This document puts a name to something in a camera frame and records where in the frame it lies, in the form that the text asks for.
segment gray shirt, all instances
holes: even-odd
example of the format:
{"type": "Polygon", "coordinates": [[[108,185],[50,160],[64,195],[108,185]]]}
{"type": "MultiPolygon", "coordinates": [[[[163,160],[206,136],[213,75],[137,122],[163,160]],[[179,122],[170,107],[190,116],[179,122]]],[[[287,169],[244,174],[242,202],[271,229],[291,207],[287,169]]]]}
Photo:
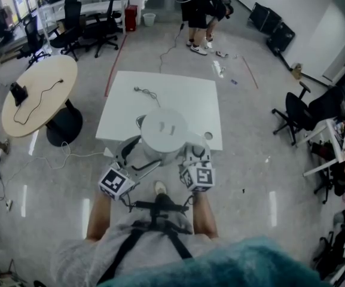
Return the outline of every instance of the gray shirt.
{"type": "MultiPolygon", "coordinates": [[[[119,247],[128,238],[136,221],[151,222],[149,211],[137,210],[107,229],[102,239],[96,243],[87,240],[62,242],[54,254],[51,273],[57,287],[96,286],[104,272],[112,264],[119,247]]],[[[169,221],[193,232],[192,225],[181,213],[169,213],[169,221]]],[[[205,235],[179,234],[181,242],[193,257],[203,255],[218,245],[205,235]]],[[[130,273],[137,268],[155,267],[170,262],[181,261],[181,257],[171,240],[161,232],[144,233],[135,247],[120,263],[115,277],[130,273]]]]}

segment black table base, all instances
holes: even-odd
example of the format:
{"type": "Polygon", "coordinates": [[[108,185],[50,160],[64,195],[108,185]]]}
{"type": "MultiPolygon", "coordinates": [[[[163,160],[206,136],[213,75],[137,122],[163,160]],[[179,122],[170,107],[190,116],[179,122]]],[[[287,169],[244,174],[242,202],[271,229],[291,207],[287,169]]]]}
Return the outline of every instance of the black table base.
{"type": "Polygon", "coordinates": [[[47,139],[54,146],[68,144],[78,137],[83,117],[79,110],[74,108],[70,100],[66,101],[66,108],[62,108],[47,124],[47,139]]]}

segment round wooden table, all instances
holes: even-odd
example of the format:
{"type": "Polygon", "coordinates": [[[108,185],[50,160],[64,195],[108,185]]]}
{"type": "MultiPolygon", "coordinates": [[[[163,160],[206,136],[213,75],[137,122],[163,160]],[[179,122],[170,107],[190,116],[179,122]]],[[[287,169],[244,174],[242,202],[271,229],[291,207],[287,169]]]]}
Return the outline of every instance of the round wooden table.
{"type": "Polygon", "coordinates": [[[16,106],[10,92],[6,97],[2,109],[2,126],[5,132],[12,137],[24,137],[46,125],[47,138],[52,145],[71,143],[79,135],[83,124],[80,111],[68,99],[77,73],[75,60],[63,55],[48,57],[31,66],[17,80],[20,86],[26,86],[28,90],[28,97],[21,106],[16,106]],[[63,82],[54,85],[60,79],[63,82]],[[53,85],[51,90],[44,91],[53,85]],[[40,106],[28,119],[30,112],[39,104],[41,94],[40,106]]]}

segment concrete floor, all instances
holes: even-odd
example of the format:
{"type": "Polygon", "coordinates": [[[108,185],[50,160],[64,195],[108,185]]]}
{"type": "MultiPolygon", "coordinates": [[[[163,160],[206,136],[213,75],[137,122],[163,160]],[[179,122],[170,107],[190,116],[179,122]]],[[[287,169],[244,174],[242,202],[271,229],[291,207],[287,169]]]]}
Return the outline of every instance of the concrete floor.
{"type": "MultiPolygon", "coordinates": [[[[228,58],[191,52],[185,45],[185,28],[177,47],[163,57],[161,71],[216,81],[224,150],[213,155],[217,185],[208,196],[219,235],[232,242],[267,235],[293,258],[309,264],[320,236],[332,228],[333,214],[345,205],[333,194],[323,205],[323,191],[318,196],[313,194],[317,177],[302,177],[305,170],[315,165],[305,145],[291,147],[286,130],[273,136],[280,120],[271,114],[271,109],[284,110],[286,93],[299,94],[301,88],[264,45],[264,37],[246,26],[248,12],[236,7],[236,14],[219,24],[213,42],[213,49],[228,53],[228,58]],[[218,67],[225,67],[222,75],[216,70],[218,67]]],[[[158,22],[152,28],[139,26],[136,32],[128,34],[112,77],[118,70],[158,72],[159,55],[173,45],[178,30],[179,22],[158,22]]],[[[78,78],[70,100],[82,112],[84,125],[70,145],[73,153],[89,154],[104,149],[95,133],[117,54],[110,47],[105,47],[98,59],[93,57],[94,50],[78,52],[78,78]]],[[[12,60],[2,65],[4,82],[16,80],[26,62],[12,60]]],[[[305,96],[306,102],[325,92],[316,83],[303,81],[312,90],[305,96]]],[[[7,93],[8,88],[0,89],[0,112],[7,93]]],[[[4,137],[0,119],[0,138],[4,137]]],[[[50,287],[55,286],[48,271],[51,254],[61,240],[85,236],[97,180],[109,161],[101,155],[71,157],[63,169],[50,170],[43,160],[35,160],[8,181],[35,157],[47,157],[54,166],[63,163],[62,150],[49,144],[45,127],[37,134],[12,139],[10,155],[0,165],[6,196],[13,200],[8,213],[0,202],[0,268],[6,270],[10,258],[14,258],[21,277],[29,283],[40,280],[50,287]]],[[[152,200],[155,179],[167,184],[175,202],[182,203],[188,197],[176,169],[165,167],[138,186],[131,193],[132,199],[152,200]]],[[[112,208],[114,223],[126,208],[120,203],[114,203],[112,208]]]]}

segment white trash bin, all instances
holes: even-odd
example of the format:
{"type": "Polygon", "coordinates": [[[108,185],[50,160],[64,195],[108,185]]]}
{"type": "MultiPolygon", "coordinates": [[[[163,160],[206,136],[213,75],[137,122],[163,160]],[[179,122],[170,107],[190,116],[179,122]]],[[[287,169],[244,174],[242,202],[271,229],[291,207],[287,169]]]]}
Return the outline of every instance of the white trash bin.
{"type": "Polygon", "coordinates": [[[144,14],[143,19],[144,19],[144,25],[145,26],[153,26],[155,22],[155,14],[149,13],[149,14],[144,14]]]}

